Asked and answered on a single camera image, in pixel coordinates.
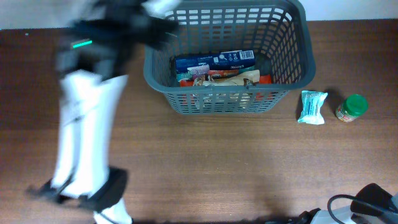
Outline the light green tissue packet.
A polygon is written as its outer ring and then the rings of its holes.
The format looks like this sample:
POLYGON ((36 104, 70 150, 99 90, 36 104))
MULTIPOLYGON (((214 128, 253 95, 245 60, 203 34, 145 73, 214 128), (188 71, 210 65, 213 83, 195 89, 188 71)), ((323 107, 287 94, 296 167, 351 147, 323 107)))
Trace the light green tissue packet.
POLYGON ((313 125, 321 125, 325 123, 320 113, 321 107, 326 100, 328 93, 318 91, 302 90, 303 109, 300 114, 298 123, 307 123, 313 125))

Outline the grey plastic basket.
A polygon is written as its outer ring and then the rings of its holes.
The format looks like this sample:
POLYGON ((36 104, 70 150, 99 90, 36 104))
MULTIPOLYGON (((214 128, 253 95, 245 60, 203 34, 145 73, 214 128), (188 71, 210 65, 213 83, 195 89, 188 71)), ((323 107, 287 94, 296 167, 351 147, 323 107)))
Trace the grey plastic basket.
POLYGON ((180 24, 162 50, 145 51, 144 78, 181 114, 263 113, 315 76, 305 9, 296 0, 183 1, 166 17, 180 24), (175 59, 235 50, 253 55, 269 84, 187 86, 175 59))

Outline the beige snack bag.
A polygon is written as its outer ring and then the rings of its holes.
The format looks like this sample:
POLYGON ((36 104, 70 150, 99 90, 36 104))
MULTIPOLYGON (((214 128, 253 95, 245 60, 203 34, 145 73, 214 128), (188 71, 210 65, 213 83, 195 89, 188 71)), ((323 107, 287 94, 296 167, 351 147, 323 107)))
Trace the beige snack bag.
MULTIPOLYGON (((231 78, 222 78, 214 80, 210 75, 202 75, 194 79, 194 86, 254 86, 260 82, 260 71, 253 70, 248 72, 243 72, 239 75, 236 75, 231 78)), ((230 103, 239 103, 239 106, 242 108, 246 107, 246 103, 249 102, 252 93, 242 93, 241 96, 239 93, 230 93, 230 94, 213 94, 209 93, 203 97, 204 103, 210 103, 215 97, 220 103, 224 103, 227 99, 229 99, 230 103)))

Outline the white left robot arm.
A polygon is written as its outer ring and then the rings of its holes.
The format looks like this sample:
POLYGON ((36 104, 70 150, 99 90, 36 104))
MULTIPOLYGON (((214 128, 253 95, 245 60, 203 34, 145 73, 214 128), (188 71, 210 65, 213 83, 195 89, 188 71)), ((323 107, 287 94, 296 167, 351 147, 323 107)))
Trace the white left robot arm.
POLYGON ((178 22, 178 1, 84 1, 55 54, 60 84, 58 157, 53 177, 29 187, 36 200, 77 200, 96 223, 132 223, 123 194, 128 174, 111 167, 109 142, 127 65, 137 44, 163 48, 178 22))

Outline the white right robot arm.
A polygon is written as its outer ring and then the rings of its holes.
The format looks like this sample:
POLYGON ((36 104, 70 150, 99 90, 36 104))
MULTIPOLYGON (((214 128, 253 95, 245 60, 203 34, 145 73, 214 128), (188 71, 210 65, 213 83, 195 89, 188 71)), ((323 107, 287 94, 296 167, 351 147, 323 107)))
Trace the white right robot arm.
POLYGON ((397 224, 397 195, 392 195, 375 183, 363 187, 355 196, 339 194, 329 199, 327 209, 305 211, 297 218, 288 220, 293 224, 397 224), (351 204, 332 209, 332 203, 347 199, 351 204))

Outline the blue cardboard box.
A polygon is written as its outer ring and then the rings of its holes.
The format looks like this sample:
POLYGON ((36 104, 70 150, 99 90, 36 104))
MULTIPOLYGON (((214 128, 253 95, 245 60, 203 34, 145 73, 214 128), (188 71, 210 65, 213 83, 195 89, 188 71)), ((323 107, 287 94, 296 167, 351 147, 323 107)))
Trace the blue cardboard box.
POLYGON ((255 64, 253 50, 178 56, 175 58, 175 73, 178 82, 194 81, 202 75, 227 78, 252 70, 255 64))

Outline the green lid jar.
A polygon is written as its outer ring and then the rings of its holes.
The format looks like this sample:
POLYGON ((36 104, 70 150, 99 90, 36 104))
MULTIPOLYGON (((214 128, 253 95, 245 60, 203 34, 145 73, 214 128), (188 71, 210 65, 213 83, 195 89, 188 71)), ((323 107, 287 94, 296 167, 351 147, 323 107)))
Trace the green lid jar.
POLYGON ((346 123, 352 122, 362 116, 368 110, 368 101, 362 95, 350 95, 340 104, 336 111, 336 117, 346 123))

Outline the orange spaghetti package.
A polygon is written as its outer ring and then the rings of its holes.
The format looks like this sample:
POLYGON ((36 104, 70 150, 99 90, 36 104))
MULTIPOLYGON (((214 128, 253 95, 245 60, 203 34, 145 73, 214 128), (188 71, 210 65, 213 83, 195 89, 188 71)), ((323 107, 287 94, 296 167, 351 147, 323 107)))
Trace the orange spaghetti package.
MULTIPOLYGON (((194 81, 189 81, 189 80, 181 80, 179 82, 180 87, 187 87, 187 86, 193 86, 194 81)), ((260 76, 259 79, 259 84, 272 84, 272 78, 270 75, 264 75, 260 76)), ((256 94, 256 101, 260 101, 263 99, 263 96, 260 93, 256 94)))

